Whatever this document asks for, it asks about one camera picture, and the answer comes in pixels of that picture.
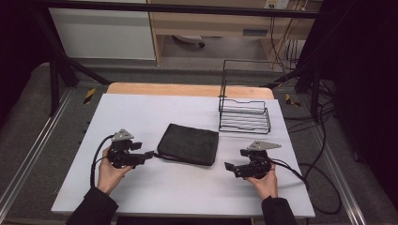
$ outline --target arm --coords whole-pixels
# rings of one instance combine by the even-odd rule
[[[297,224],[287,200],[278,198],[278,179],[275,174],[274,164],[272,164],[265,177],[261,179],[247,177],[246,180],[255,187],[258,195],[263,200],[261,207],[264,221],[267,225]]]
[[[109,197],[112,190],[119,184],[131,166],[123,169],[115,168],[106,157],[109,148],[102,151],[104,159],[99,165],[98,187],[92,187],[84,196],[84,200],[68,218],[67,225],[109,225],[118,207]]]

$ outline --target folded black fabric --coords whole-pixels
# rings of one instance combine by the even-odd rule
[[[170,124],[158,145],[158,158],[211,166],[217,153],[219,132]]]

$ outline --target black sleeve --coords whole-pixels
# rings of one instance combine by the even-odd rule
[[[118,205],[107,194],[92,187],[68,218],[67,225],[110,225]]]
[[[263,209],[264,221],[267,225],[297,224],[289,202],[286,199],[272,199],[269,196],[263,200],[261,207]]]

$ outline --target black wire rack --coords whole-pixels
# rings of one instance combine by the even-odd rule
[[[273,79],[272,75],[280,77],[285,75],[283,68],[279,71],[258,71],[247,69],[228,69],[227,63],[250,63],[268,65],[264,61],[224,60],[222,72],[222,86],[219,96],[220,123],[219,131],[268,134],[271,132],[266,102],[262,100],[236,100],[227,97],[228,85],[263,86],[267,79]]]

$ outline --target white table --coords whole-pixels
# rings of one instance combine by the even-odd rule
[[[220,133],[216,161],[211,167],[152,158],[129,172],[111,197],[123,216],[149,217],[262,217],[261,201],[254,188],[236,179],[224,168],[224,162],[247,164],[240,149],[255,140],[278,143],[282,148],[268,150],[271,158],[288,163],[299,171],[281,109],[277,100],[267,103],[271,132],[267,135]],[[143,95],[103,95],[52,211],[71,214],[89,190],[90,165],[100,142],[125,128],[143,153],[156,150],[170,123],[218,130],[219,99],[214,97],[176,97]],[[314,217],[314,210],[303,183],[290,171],[278,167],[279,195],[286,198],[297,218]]]

